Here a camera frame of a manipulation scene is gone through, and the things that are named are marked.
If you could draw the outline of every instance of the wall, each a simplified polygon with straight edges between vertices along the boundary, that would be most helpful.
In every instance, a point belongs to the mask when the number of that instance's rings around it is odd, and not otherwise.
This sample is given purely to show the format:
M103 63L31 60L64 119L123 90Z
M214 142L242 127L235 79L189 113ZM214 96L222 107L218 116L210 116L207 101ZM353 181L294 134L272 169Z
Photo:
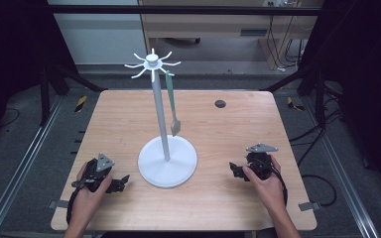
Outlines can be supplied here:
M48 0L50 5L138 5L136 0ZM55 14L75 64L135 63L146 46L139 15Z

